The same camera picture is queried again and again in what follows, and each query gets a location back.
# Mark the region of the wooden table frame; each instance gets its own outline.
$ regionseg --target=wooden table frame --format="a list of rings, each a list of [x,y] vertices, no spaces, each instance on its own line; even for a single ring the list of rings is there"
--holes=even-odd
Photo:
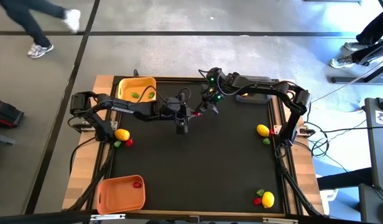
[[[112,92],[114,76],[112,75],[98,75],[96,77],[95,85],[93,91],[95,93],[105,93],[110,95]],[[276,103],[277,98],[273,97],[273,111],[275,116],[275,123],[271,121],[272,124],[281,125],[284,118],[281,117],[282,114],[285,114],[285,117],[288,118],[290,111],[285,109],[284,113],[281,113],[283,109],[282,104]],[[106,110],[99,111],[98,114],[102,117],[106,117]],[[111,119],[114,120],[116,112],[111,112]],[[301,119],[298,123],[303,125],[303,120]],[[80,137],[80,143],[86,141],[87,139],[92,138],[95,135],[95,132],[83,132]],[[306,138],[297,137],[297,141],[302,144],[308,144]],[[68,182],[68,187],[66,195],[63,201],[63,208],[71,207],[79,196],[84,192],[87,186],[90,184],[93,174],[95,172],[94,167],[96,164],[96,158],[98,157],[99,142],[90,142],[85,146],[79,148],[74,158],[73,170],[70,175]],[[101,164],[106,159],[109,146],[105,145],[103,154],[101,155]],[[323,213],[323,207],[321,204],[320,193],[318,190],[318,184],[315,176],[315,169],[313,166],[313,161],[311,159],[311,154],[303,146],[298,144],[292,147],[292,157],[293,160],[289,161],[287,158],[284,158],[285,165],[288,166],[288,162],[293,162],[295,166],[295,173],[297,176],[297,182],[302,192],[305,194],[306,198],[313,204],[313,206],[320,212]],[[288,204],[291,214],[297,214],[297,204],[295,203],[295,197],[291,187],[287,184],[287,194],[288,194]],[[96,208],[95,202],[90,202],[93,204],[93,208]],[[285,214],[275,214],[275,213],[231,213],[231,212],[184,212],[184,211],[155,211],[155,210],[136,210],[132,212],[127,212],[128,217],[142,217],[146,218],[149,216],[162,216],[163,218],[168,217],[178,217],[179,219],[184,219],[185,217],[210,217],[210,220],[232,220],[232,218],[237,217],[238,220],[254,220],[254,218],[262,217],[284,217]]]

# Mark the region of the gray sneaker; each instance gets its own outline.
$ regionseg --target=gray sneaker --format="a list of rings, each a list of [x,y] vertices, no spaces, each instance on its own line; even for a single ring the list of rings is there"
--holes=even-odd
[[[362,50],[368,47],[368,45],[360,44],[359,42],[346,42],[343,46],[351,51]]]
[[[333,68],[352,67],[354,65],[352,55],[341,58],[334,58],[331,60],[330,65]]]
[[[27,56],[29,56],[30,58],[39,58],[44,56],[45,53],[50,52],[53,49],[54,49],[53,45],[49,47],[41,47],[33,43],[31,45],[31,49],[27,53]]]

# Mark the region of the floor tile line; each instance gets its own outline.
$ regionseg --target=floor tile line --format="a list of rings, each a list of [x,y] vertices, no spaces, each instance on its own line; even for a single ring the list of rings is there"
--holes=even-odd
[[[78,49],[72,73],[68,79],[67,85],[65,87],[62,100],[60,101],[58,111],[56,117],[54,119],[52,128],[50,130],[50,134],[47,139],[47,143],[44,148],[43,157],[39,166],[39,170],[37,171],[37,175],[34,177],[34,184],[31,186],[30,194],[26,198],[26,205],[24,209],[24,213],[26,215],[33,214],[35,212],[35,208],[38,203],[38,198],[42,190],[42,186],[44,184],[45,176],[47,174],[50,160],[52,158],[53,152],[55,150],[55,145],[59,136],[60,128],[63,123],[63,119],[66,114],[67,104],[70,100],[71,93],[73,91],[74,83],[78,74],[78,70],[80,68],[80,64],[85,52],[86,44],[88,42],[88,38],[90,36],[90,31],[92,29],[93,22],[96,17],[96,13],[98,11],[100,0],[95,0],[90,18],[88,19],[88,23],[85,28],[85,33],[80,43],[80,47]]]
[[[80,31],[75,35],[85,35]],[[50,36],[73,35],[65,31],[45,31]],[[250,37],[342,37],[354,39],[354,32],[243,32],[243,31],[90,31],[89,36],[250,36]],[[0,31],[0,35],[27,35],[24,31]]]

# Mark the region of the orange plastic basket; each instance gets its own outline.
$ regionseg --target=orange plastic basket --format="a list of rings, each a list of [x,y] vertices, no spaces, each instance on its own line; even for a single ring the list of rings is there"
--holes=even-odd
[[[135,188],[134,182],[141,183],[142,187]],[[141,209],[145,202],[143,178],[132,175],[102,180],[97,196],[100,215]]]
[[[139,97],[142,96],[146,87],[155,87],[155,78],[153,77],[141,77],[141,78],[123,78],[118,85],[118,98],[130,102],[137,102],[139,98],[132,97],[132,93],[137,93]],[[149,98],[149,93],[154,92],[154,97]],[[144,93],[140,102],[150,102],[155,100],[156,92],[153,88],[148,88]]]

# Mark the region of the person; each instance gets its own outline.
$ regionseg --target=person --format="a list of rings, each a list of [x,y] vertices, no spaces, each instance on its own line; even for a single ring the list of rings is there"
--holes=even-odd
[[[47,0],[0,0],[0,5],[5,9],[6,14],[33,38],[34,42],[27,53],[30,58],[42,57],[54,48],[31,15],[30,9],[62,19],[73,34],[80,28],[81,12],[79,10],[65,9]]]
[[[383,36],[383,12],[371,21],[361,34],[356,36],[357,42],[347,42],[344,47],[353,54],[346,57],[334,58],[330,65],[334,68],[352,67],[355,64],[369,62],[383,56],[383,41],[377,41]]]

